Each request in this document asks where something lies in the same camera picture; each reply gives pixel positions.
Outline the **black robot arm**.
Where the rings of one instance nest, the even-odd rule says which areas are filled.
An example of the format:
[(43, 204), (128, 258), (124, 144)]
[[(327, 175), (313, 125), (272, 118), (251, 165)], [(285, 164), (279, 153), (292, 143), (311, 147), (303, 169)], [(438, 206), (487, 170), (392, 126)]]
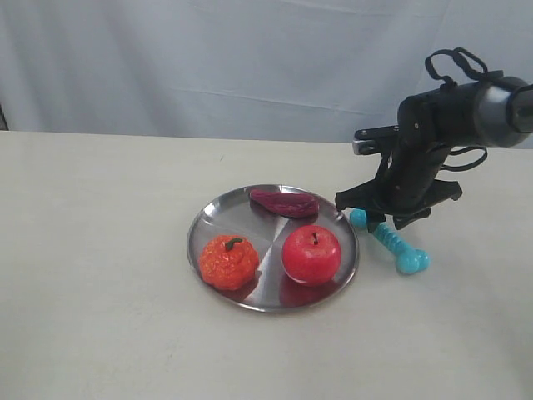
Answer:
[(515, 77), (494, 82), (442, 85), (409, 96), (398, 108), (397, 122), (357, 130), (357, 155), (380, 154), (375, 177), (335, 196), (336, 208), (366, 212), (369, 230), (391, 215), (398, 229), (428, 218), (436, 204), (456, 201), (456, 181), (437, 179), (441, 171), (462, 172), (486, 160), (448, 166), (451, 155), (488, 148), (511, 148), (532, 133), (532, 87)]

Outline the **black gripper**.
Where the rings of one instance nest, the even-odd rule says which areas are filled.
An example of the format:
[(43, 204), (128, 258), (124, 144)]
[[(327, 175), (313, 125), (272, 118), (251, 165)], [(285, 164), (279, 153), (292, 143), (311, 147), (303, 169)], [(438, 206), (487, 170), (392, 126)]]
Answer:
[(336, 209), (365, 210), (369, 233), (386, 221), (386, 214), (393, 216), (396, 229), (428, 218), (431, 207), (462, 195), (457, 181), (436, 178), (450, 154), (451, 147), (443, 144), (397, 145), (390, 153), (381, 154), (372, 180), (336, 194)]

